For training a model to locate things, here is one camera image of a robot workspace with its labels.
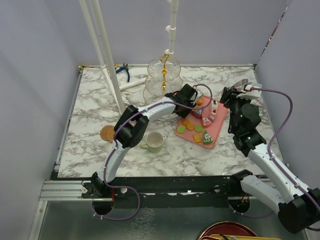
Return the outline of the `pink-handled metal tongs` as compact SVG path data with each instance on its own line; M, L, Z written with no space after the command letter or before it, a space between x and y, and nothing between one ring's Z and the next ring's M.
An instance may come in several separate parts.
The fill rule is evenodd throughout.
M247 78L241 79L236 82L234 85L230 87L230 89L236 89L238 92L245 89L245 87L249 84L249 80Z

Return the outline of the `three-tier glass dessert stand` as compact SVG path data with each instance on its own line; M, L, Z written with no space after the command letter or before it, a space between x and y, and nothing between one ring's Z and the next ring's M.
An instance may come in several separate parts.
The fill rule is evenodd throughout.
M147 73L143 90L144 102L147 105L182 88L181 66L168 53L151 60L147 66Z

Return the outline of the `pink serving tray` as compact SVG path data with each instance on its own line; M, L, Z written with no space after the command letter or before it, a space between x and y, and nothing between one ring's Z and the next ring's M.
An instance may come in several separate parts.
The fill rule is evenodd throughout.
M193 114L192 114L192 112L193 112L193 111L192 111L186 118L181 118L181 119L179 120L179 122L178 122L178 124L176 125L176 128L175 128L175 134L176 134L178 137L180 137L180 138L182 138L182 139L184 139L184 140L187 140L187 141L189 141L189 142L191 142L191 143L194 143L194 144L196 144L196 145L198 145L198 146L201 146L201 147L206 148L206 149L212 149L212 148L215 146L216 142L217 142L218 136L219 136L219 134L220 134L220 131L221 131L221 128L222 128L222 126L223 126L223 123L224 123L224 120L225 120L225 117L226 117L226 115L227 115L228 110L227 110L227 109L223 106L223 104L220 103L217 99L214 99L214 98L211 99L209 96L205 96L205 95L202 96L201 98L203 98L203 103L202 103L202 105L196 105L197 108L205 107L205 108L203 109L201 118L202 118L202 117L206 117L206 118L209 117L209 115L210 115L210 113L211 113L211 101L212 101L212 100L216 100L216 101L218 102L218 109L217 109L217 112L216 112L216 115L215 115L215 120L214 120L214 122L212 122L212 124L211 124L209 127L203 128L203 131L202 131L202 132L196 132L195 130L190 131L190 130L187 129L186 126L184 126L185 129L186 129L185 133L183 133L183 134L177 133L177 127L178 127L178 126L183 126L183 125L182 125L182 121L183 121L184 119L189 120L189 122L192 123L192 124L194 124L194 126L196 126L196 125L202 125L201 118L200 118L200 119L195 118L195 117L193 116ZM209 133L209 134L211 135L211 137L213 138L213 143L212 143L212 144L208 144L208 145L204 145L204 144L203 144L203 135L204 135L204 131L205 131L205 130L208 131L208 133ZM199 134L199 135L200 135L201 140L202 140L201 142L196 143L196 142L194 141L193 135L195 135L195 134Z

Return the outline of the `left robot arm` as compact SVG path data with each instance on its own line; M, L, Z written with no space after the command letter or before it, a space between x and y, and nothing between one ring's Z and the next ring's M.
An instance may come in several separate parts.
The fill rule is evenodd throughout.
M120 163L129 150L141 142L149 123L170 114L187 117L201 96L196 87L185 84L176 93L167 93L153 104L139 108L129 105L114 127L111 151L102 169L90 178L94 193L101 198L110 193L109 183L115 179Z

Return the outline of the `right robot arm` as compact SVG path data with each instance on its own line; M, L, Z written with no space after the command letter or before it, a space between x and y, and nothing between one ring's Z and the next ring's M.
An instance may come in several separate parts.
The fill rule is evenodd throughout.
M245 192L256 197L292 234L304 229L318 232L319 228L314 228L313 224L320 221L319 188L310 188L294 175L271 151L272 143L257 131L260 112L251 101L259 98L263 91L263 88L249 83L242 87L224 87L220 103L230 110L228 132L233 135L234 145L265 173L274 186L243 170L235 174L237 179L230 182L229 189L236 196Z

